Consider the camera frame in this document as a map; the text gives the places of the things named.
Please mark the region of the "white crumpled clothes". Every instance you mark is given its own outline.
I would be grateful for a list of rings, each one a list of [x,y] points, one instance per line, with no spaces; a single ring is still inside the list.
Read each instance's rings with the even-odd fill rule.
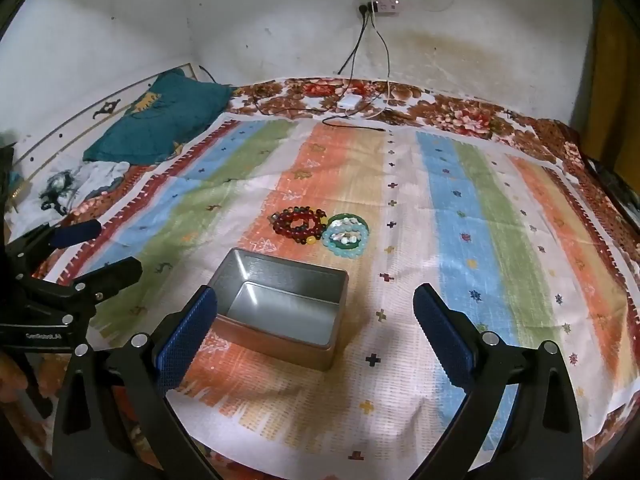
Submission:
[[[51,165],[26,183],[15,206],[9,206],[6,221],[15,236],[42,224],[60,222],[89,198],[113,191],[130,169],[129,162],[84,162],[56,156]]]

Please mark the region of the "rectangular metal tin box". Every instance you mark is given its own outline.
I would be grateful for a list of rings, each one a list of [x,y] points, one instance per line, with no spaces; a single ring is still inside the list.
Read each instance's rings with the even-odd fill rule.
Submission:
[[[344,270],[233,248],[208,282],[217,298],[213,331],[264,356],[325,372],[348,281]]]

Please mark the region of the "striped colourful woven mat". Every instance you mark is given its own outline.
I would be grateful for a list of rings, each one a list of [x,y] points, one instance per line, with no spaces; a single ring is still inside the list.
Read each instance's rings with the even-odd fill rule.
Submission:
[[[264,356],[213,329],[169,393],[195,439],[288,479],[391,479],[422,460],[463,393],[412,312],[434,286],[508,344],[555,340],[591,438],[639,392],[638,266],[550,156],[431,128],[331,128],[224,119],[153,168],[102,217],[102,235],[52,260],[72,278],[126,257],[138,284],[101,304],[110,344],[149,332],[233,248],[347,272],[329,370]],[[369,226],[357,258],[322,243],[329,218]]]

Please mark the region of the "floral brown bed sheet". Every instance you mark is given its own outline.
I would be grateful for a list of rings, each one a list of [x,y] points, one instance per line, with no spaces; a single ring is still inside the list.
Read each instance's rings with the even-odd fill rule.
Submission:
[[[356,110],[339,110],[336,103],[347,93],[356,93],[367,103]],[[190,142],[178,146],[175,154],[159,164],[130,165],[121,184],[113,191],[89,198],[61,221],[76,223],[102,217],[116,205],[142,177],[164,162],[179,157],[183,151],[224,119],[312,120],[331,128],[393,131],[402,128],[431,128],[441,132],[499,143],[529,155],[544,155],[557,159],[561,166],[577,180],[578,195],[597,218],[614,244],[638,266],[639,239],[628,222],[615,210],[597,181],[590,176],[578,150],[574,134],[567,126],[552,119],[535,119],[482,101],[444,96],[410,84],[398,82],[345,80],[338,78],[278,79],[251,84],[236,89],[226,110]],[[53,254],[39,268],[39,275],[47,274]],[[593,469],[600,456],[619,438],[638,413],[639,393],[631,402],[616,408],[608,415],[604,428],[591,438],[584,437],[585,466]],[[198,439],[200,450],[226,479],[287,479],[250,468],[236,460],[213,451]]]

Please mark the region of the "mustard yellow hanging cloth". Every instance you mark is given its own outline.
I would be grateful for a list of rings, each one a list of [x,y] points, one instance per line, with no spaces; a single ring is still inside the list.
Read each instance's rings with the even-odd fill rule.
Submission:
[[[582,152],[639,187],[639,33],[615,0],[600,0]]]

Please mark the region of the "green jade bangle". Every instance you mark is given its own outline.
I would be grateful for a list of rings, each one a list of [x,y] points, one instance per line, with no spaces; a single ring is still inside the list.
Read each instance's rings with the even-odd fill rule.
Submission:
[[[336,214],[329,218],[322,234],[322,243],[332,254],[342,258],[357,258],[369,243],[367,222],[356,214]]]

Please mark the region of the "white charger adapter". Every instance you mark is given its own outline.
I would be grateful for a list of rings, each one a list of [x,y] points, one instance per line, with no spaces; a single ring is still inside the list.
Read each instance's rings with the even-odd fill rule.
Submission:
[[[367,103],[367,100],[356,93],[347,93],[336,103],[339,110],[356,110]]]

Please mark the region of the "white power strip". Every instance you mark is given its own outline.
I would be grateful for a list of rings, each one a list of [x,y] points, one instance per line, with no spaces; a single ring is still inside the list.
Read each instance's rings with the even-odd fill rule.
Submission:
[[[366,13],[392,16],[400,12],[401,4],[399,0],[359,0],[356,3],[356,9]]]

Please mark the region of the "teal blanket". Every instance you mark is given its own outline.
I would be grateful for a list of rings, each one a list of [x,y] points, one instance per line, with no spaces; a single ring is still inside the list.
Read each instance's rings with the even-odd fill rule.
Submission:
[[[232,92],[224,84],[191,79],[178,68],[168,70],[84,151],[84,159],[159,164],[206,131],[227,108]]]

